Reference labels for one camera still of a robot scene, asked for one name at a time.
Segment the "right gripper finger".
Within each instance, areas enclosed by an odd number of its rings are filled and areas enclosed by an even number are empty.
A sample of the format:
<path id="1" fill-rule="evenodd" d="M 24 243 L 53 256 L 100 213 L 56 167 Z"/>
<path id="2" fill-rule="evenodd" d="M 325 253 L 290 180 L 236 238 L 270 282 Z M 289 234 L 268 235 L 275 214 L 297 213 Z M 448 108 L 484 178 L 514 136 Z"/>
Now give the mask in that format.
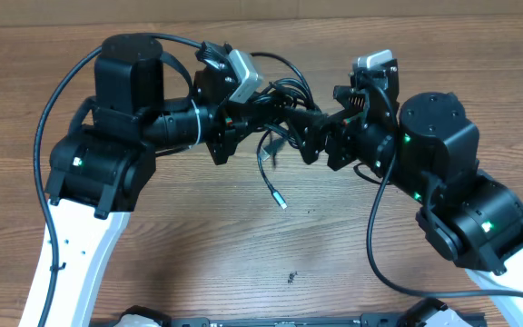
<path id="1" fill-rule="evenodd" d="M 359 114 L 369 111 L 368 96 L 364 89 L 336 85 L 333 98 L 342 106 L 345 114 Z"/>
<path id="2" fill-rule="evenodd" d="M 331 133 L 333 116 L 318 111 L 284 108 L 284 116 L 306 164 L 319 159 Z"/>

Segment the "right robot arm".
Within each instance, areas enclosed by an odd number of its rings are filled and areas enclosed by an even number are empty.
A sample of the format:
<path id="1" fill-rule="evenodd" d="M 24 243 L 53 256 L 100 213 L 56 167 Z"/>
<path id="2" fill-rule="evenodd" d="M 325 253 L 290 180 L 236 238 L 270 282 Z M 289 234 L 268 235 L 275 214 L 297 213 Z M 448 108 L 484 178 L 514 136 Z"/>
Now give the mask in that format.
<path id="1" fill-rule="evenodd" d="M 419 204 L 426 240 L 462 268 L 512 326 L 523 326 L 523 203 L 479 168 L 479 129 L 452 93 L 399 103 L 394 58 L 361 57 L 334 88 L 336 114 L 287 109 L 301 156 L 333 170 L 359 162 Z"/>

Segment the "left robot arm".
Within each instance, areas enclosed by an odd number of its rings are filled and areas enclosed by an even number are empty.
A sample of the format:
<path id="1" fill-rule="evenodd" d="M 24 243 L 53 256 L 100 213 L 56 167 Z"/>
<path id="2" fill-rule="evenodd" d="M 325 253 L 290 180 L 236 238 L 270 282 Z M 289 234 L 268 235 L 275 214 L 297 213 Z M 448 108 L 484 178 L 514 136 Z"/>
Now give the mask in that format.
<path id="1" fill-rule="evenodd" d="M 87 57 L 95 92 L 53 148 L 50 173 L 35 171 L 44 239 L 20 320 L 85 326 L 106 267 L 160 157 L 206 144 L 224 164 L 247 135 L 274 128 L 294 99 L 266 84 L 253 57 L 195 45 L 190 74 L 163 49 L 168 35 L 114 35 Z"/>

